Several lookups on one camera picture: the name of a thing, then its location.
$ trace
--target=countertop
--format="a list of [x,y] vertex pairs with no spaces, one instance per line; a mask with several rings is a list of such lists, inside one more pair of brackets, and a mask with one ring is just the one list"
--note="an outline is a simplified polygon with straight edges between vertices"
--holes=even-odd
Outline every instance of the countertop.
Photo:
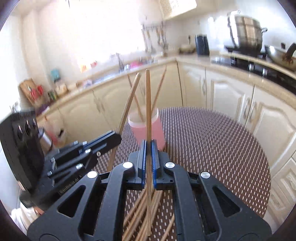
[[[235,57],[242,58],[242,59],[250,58],[248,56],[241,56],[241,55],[233,54],[233,56],[234,55],[235,55]],[[246,83],[249,83],[252,85],[256,85],[256,86],[262,88],[263,90],[277,96],[278,98],[282,99],[287,104],[291,105],[293,108],[296,109],[295,95],[293,93],[291,93],[290,91],[286,90],[285,88],[281,87],[280,85],[275,84],[272,81],[267,80],[266,78],[249,73],[247,71],[240,70],[235,67],[222,66],[219,64],[212,63],[212,60],[214,58],[222,57],[222,56],[230,57],[230,56],[232,56],[232,54],[225,53],[225,52],[215,52],[215,53],[211,54],[210,56],[197,56],[197,54],[191,54],[191,55],[173,55],[173,56],[169,56],[166,58],[159,58],[157,63],[152,63],[150,65],[142,65],[142,66],[130,69],[128,71],[123,71],[108,80],[98,82],[97,84],[93,84],[87,88],[79,88],[77,90],[71,91],[66,96],[58,99],[54,104],[52,104],[50,106],[50,108],[48,108],[41,115],[39,115],[37,117],[37,119],[43,118],[44,116],[52,113],[58,107],[66,104],[67,102],[73,100],[74,98],[76,98],[80,95],[87,94],[90,91],[93,91],[95,88],[97,88],[101,85],[104,85],[105,83],[108,83],[109,81],[115,81],[116,79],[126,76],[127,74],[132,74],[135,72],[145,70],[147,68],[153,68],[155,66],[159,66],[159,65],[163,65],[163,64],[167,64],[167,63],[171,63],[171,62],[186,63],[186,64],[192,64],[192,65],[204,67],[207,70],[219,72],[219,73],[225,74],[229,77],[239,79],[243,82],[246,82]],[[282,71],[285,74],[287,74],[287,72],[289,72],[288,73],[289,76],[291,76],[291,77],[293,76],[296,79],[296,75],[293,72],[283,69],[276,64],[268,63],[268,66],[271,68],[274,68],[278,71]]]

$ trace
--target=drawer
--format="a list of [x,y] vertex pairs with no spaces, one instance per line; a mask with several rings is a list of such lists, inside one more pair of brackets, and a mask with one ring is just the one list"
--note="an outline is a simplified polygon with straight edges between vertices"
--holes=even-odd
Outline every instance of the drawer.
[[291,206],[296,203],[296,162],[293,158],[274,176],[275,182],[283,191]]
[[268,209],[279,225],[285,221],[292,209],[290,202],[274,179],[271,180]]

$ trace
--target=faucet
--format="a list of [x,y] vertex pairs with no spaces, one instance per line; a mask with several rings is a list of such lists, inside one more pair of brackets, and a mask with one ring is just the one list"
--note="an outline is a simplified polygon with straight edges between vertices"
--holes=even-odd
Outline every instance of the faucet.
[[124,65],[123,65],[122,60],[120,59],[119,53],[116,53],[116,56],[118,58],[119,70],[124,71]]

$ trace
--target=bright window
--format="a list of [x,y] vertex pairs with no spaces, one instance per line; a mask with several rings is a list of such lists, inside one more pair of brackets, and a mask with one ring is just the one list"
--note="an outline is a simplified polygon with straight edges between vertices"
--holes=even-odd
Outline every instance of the bright window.
[[145,50],[137,0],[70,0],[70,10],[79,32],[80,66]]

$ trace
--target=round table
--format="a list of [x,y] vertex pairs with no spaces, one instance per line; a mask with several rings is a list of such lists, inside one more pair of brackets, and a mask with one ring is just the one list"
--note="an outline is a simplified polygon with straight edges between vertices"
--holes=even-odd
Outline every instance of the round table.
[[[194,107],[172,107],[160,111],[167,144],[164,151],[172,162],[187,171],[208,171],[238,196],[249,208],[264,217],[270,194],[267,158],[256,138],[241,124],[219,112]],[[128,124],[122,134],[115,165],[127,161],[139,145]],[[109,155],[104,155],[95,170],[106,171]],[[126,213],[139,197],[139,191],[127,192]],[[163,192],[149,240],[161,240],[173,215],[170,191]],[[168,240],[176,239],[175,226]]]

